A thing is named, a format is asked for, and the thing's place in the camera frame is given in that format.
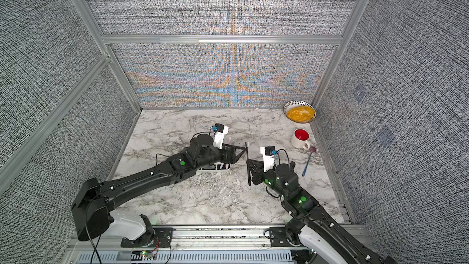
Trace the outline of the cream toothbrush holder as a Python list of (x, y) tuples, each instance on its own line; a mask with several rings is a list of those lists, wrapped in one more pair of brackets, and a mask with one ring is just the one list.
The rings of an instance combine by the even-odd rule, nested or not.
[(201, 167), (199, 171), (217, 172), (217, 171), (229, 171), (230, 169), (231, 169), (231, 164), (216, 163), (213, 165)]

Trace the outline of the black toothbrush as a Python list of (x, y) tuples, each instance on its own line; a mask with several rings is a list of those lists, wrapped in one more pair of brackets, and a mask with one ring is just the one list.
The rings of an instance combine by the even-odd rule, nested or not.
[(246, 154), (246, 166), (247, 166), (247, 181), (248, 185), (252, 185), (252, 179), (251, 179), (251, 170), (250, 170), (250, 164), (249, 164), (249, 142), (245, 142), (245, 154)]

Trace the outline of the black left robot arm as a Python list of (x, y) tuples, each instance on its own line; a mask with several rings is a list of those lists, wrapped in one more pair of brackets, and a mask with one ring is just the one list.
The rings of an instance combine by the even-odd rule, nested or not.
[(182, 182), (196, 172), (217, 163), (235, 164), (246, 152), (245, 147), (213, 145), (214, 138), (200, 134), (190, 145), (154, 167), (133, 175), (99, 182), (96, 178), (85, 181), (72, 203), (72, 215), (78, 240), (85, 242), (104, 234), (112, 223), (111, 211), (138, 196), (156, 188)]

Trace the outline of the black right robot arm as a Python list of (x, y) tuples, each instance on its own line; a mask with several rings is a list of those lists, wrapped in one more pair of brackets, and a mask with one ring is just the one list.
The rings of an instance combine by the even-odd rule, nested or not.
[(258, 160), (246, 161), (248, 178), (254, 185), (264, 183), (267, 190), (280, 196), (281, 206), (291, 216), (280, 240), (292, 246), (304, 246), (329, 264), (395, 264), (366, 247), (342, 227), (324, 207), (299, 184), (293, 162), (264, 170)]

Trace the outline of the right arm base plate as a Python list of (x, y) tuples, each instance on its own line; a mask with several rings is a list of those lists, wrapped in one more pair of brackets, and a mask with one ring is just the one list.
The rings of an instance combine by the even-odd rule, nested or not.
[(270, 227), (267, 233), (272, 247), (293, 247), (288, 241), (286, 227)]

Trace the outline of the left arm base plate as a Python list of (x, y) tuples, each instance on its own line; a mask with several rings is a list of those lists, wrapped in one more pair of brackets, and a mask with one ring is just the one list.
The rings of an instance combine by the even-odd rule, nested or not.
[(121, 248), (168, 248), (171, 244), (174, 229), (172, 227), (157, 227), (152, 232), (146, 231), (135, 240), (122, 238)]

